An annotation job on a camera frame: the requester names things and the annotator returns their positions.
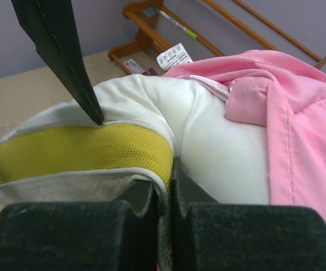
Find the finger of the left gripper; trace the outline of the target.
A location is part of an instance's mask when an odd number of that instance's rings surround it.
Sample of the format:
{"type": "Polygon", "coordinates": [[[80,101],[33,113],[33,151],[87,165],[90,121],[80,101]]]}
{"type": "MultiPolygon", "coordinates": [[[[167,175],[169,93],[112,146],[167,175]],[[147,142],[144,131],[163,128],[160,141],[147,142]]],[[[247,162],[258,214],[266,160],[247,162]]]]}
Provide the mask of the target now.
{"type": "Polygon", "coordinates": [[[71,1],[12,1],[38,55],[97,125],[104,114],[86,72],[71,1]]]}

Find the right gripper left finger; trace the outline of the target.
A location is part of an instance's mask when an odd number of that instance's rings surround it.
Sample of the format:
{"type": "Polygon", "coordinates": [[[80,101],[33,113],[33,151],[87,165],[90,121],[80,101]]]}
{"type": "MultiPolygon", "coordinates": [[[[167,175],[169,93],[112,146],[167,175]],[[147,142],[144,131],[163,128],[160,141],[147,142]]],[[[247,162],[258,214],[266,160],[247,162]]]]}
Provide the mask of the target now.
{"type": "Polygon", "coordinates": [[[11,204],[0,212],[0,270],[156,270],[157,223],[148,181],[111,202],[11,204]]]}

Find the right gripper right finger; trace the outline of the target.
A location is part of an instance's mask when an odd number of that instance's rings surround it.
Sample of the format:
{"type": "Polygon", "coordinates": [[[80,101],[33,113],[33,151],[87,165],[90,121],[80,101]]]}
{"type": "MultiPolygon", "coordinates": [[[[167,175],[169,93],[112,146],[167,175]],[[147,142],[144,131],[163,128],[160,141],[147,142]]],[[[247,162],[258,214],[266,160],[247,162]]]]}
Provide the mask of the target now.
{"type": "Polygon", "coordinates": [[[173,270],[326,270],[326,224],[305,207],[221,204],[175,158],[173,270]]]}

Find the yellow white pillow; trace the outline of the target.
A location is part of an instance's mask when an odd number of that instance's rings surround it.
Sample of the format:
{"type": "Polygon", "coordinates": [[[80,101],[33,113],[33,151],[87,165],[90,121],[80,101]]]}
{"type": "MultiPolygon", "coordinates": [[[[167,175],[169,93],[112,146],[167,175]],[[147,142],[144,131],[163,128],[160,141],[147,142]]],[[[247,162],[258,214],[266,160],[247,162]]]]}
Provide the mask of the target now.
{"type": "Polygon", "coordinates": [[[171,270],[168,193],[173,160],[221,203],[268,204],[265,126],[228,115],[248,78],[130,75],[94,91],[97,126],[75,102],[60,103],[0,141],[0,203],[108,201],[133,180],[158,192],[158,264],[171,270]]]}

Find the pink pillowcase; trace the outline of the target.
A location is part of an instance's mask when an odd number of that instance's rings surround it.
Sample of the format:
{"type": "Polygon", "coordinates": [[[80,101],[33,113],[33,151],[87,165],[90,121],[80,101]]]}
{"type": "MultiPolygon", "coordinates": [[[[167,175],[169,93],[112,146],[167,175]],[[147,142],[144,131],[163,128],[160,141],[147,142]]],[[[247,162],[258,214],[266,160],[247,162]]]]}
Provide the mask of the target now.
{"type": "Polygon", "coordinates": [[[305,207],[326,224],[326,74],[278,51],[253,50],[166,73],[190,75],[248,78],[234,91],[228,115],[266,127],[270,202],[244,205],[305,207]]]}

